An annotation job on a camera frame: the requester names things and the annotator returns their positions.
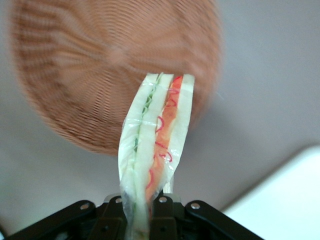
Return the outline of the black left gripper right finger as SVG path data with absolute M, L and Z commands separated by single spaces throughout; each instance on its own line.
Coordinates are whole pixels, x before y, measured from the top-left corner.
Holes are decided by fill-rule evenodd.
M 201 200 L 182 205 L 175 194 L 160 194 L 152 206 L 151 240 L 261 240 Z

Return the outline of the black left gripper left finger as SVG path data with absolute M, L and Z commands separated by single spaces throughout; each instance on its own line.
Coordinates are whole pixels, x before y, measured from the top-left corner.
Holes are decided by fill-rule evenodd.
M 100 206 L 77 201 L 10 235 L 8 240 L 123 240 L 127 220 L 120 196 L 107 196 Z

